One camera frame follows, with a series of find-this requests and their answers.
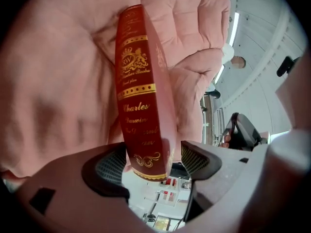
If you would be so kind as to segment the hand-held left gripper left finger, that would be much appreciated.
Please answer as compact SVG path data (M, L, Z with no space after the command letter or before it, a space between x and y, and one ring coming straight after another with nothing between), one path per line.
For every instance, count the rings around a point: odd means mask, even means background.
M58 158L15 193L46 233L143 233L146 225L129 208L122 186L124 143Z

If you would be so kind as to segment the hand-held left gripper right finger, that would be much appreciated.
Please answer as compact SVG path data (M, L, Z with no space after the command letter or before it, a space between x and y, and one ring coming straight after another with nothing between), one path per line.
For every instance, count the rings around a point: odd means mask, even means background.
M183 233L304 233L306 132L240 151L182 143L207 161L191 174Z

